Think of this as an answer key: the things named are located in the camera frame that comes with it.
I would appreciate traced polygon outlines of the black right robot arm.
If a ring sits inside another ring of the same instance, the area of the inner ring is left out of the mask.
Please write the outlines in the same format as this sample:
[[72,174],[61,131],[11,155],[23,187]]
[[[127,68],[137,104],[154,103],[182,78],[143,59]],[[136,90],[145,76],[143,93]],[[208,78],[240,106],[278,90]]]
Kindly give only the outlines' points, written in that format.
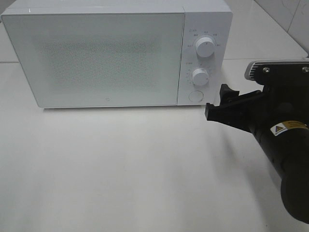
[[283,205],[309,222],[309,87],[264,85],[240,95],[223,84],[208,120],[251,133],[281,178]]

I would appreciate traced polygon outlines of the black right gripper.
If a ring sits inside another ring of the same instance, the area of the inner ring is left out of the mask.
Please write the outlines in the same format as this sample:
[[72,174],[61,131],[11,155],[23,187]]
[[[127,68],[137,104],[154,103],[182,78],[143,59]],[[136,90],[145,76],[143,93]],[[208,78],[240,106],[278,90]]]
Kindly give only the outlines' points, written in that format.
[[205,117],[236,129],[261,134],[280,122],[279,87],[240,94],[227,84],[221,84],[220,105],[206,103]]

